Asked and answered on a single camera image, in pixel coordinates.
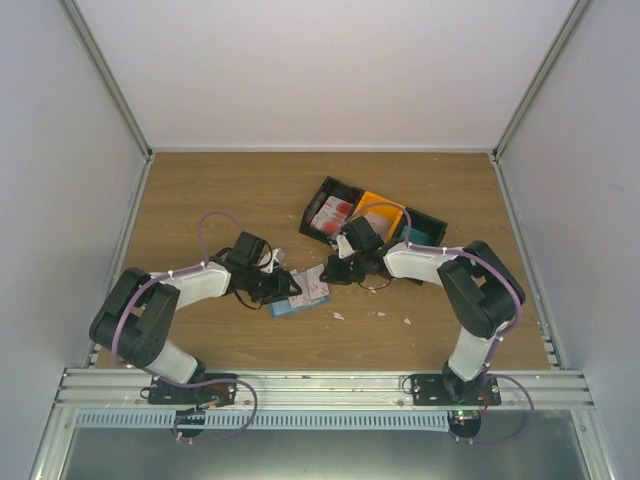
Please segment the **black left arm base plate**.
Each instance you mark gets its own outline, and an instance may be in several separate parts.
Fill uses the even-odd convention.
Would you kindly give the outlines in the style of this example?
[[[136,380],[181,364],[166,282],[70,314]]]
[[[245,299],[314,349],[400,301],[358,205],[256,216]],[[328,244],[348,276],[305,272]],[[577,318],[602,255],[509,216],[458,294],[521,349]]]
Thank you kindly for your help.
[[[183,388],[152,379],[140,390],[140,397],[150,405],[177,407],[174,425],[170,428],[186,440],[194,440],[204,432],[206,411],[211,407],[226,407],[235,403],[236,379],[233,373],[196,373],[193,383],[214,381],[203,387]]]

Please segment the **teal leather card holder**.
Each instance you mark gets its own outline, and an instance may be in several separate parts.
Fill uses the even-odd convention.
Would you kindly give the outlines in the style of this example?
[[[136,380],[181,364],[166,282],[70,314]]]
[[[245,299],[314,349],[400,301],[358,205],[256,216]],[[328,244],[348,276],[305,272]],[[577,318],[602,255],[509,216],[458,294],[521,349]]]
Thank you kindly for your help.
[[[323,271],[322,264],[302,272],[293,270],[293,279],[300,286],[302,293],[271,304],[269,306],[271,316],[273,318],[283,317],[327,303],[329,301],[329,287],[327,283],[320,280],[320,274]]]

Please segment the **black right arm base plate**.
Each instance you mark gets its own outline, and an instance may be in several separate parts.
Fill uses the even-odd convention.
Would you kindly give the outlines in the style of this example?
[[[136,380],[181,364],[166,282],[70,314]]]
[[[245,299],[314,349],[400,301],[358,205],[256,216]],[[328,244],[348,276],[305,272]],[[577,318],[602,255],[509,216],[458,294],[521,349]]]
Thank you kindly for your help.
[[[412,374],[401,389],[414,406],[444,407],[449,432],[457,440],[474,440],[488,409],[502,404],[497,381],[482,374],[469,382],[453,373]]]

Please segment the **pink white VIP card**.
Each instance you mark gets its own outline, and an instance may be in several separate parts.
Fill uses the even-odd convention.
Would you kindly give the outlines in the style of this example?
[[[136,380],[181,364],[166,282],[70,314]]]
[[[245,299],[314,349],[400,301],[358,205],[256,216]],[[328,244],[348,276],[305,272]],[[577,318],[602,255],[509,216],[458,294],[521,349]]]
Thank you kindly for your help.
[[[302,272],[292,271],[292,277],[301,289],[301,294],[289,298],[293,309],[311,307],[329,300],[328,284],[320,280],[323,271],[322,264]]]

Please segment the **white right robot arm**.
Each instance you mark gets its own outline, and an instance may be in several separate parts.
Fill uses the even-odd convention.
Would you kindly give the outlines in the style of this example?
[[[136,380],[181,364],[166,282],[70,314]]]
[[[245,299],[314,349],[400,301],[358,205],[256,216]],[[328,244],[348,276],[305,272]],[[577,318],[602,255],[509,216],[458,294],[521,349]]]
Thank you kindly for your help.
[[[466,247],[417,245],[408,238],[384,242],[358,218],[335,236],[320,280],[333,285],[362,283],[369,275],[407,279],[442,287],[461,330],[443,366],[443,393],[451,403],[474,398],[503,336],[522,318],[526,294],[483,241]]]

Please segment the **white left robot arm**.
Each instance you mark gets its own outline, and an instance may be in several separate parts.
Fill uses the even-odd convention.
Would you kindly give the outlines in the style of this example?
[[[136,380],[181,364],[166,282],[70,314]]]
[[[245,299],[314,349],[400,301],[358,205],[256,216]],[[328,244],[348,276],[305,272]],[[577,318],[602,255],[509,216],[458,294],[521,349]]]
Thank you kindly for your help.
[[[281,266],[280,251],[247,232],[194,266],[160,273],[125,270],[96,314],[89,338],[114,360],[168,380],[181,402],[193,404],[205,395],[206,380],[196,373],[199,361],[168,339],[174,315],[204,300],[240,299],[243,292],[253,309],[302,293]]]

